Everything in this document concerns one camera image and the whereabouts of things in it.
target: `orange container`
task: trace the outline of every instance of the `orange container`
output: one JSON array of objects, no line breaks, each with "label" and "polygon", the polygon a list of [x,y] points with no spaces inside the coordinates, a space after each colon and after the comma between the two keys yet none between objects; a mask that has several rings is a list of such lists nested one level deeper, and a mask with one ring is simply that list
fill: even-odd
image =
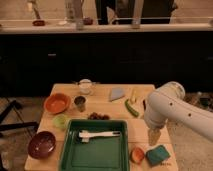
[{"label": "orange container", "polygon": [[44,108],[52,114],[65,111],[69,105],[70,97],[63,93],[52,94],[44,102]]}]

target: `cucumber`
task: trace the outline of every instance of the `cucumber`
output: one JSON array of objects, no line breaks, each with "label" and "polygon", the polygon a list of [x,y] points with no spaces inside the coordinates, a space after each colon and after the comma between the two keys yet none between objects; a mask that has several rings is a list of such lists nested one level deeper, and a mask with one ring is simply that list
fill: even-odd
[{"label": "cucumber", "polygon": [[139,112],[136,111],[135,109],[133,109],[130,104],[128,103],[129,102],[129,99],[127,99],[125,101],[125,106],[127,108],[127,110],[134,116],[134,117],[138,117],[139,116]]}]

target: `blue sponge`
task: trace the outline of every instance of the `blue sponge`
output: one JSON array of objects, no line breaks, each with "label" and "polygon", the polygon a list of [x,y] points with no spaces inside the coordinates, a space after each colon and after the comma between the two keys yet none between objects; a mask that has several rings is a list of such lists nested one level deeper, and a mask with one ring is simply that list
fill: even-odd
[{"label": "blue sponge", "polygon": [[159,145],[158,147],[146,152],[146,158],[151,166],[158,165],[169,157],[170,155],[163,145]]}]

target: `green plastic tray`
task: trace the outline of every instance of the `green plastic tray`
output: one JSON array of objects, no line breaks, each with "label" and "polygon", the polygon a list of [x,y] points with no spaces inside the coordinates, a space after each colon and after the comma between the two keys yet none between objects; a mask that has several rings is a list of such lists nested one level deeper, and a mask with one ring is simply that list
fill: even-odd
[{"label": "green plastic tray", "polygon": [[[117,137],[81,142],[79,131],[120,131]],[[71,120],[61,153],[60,171],[129,171],[127,125],[124,121]]]}]

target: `white mug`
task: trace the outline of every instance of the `white mug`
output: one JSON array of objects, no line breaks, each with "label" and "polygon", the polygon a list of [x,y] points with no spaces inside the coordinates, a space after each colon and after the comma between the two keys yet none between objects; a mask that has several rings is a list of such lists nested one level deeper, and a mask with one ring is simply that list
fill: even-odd
[{"label": "white mug", "polygon": [[92,87],[92,81],[89,79],[82,79],[79,81],[79,88],[82,94],[90,94]]}]

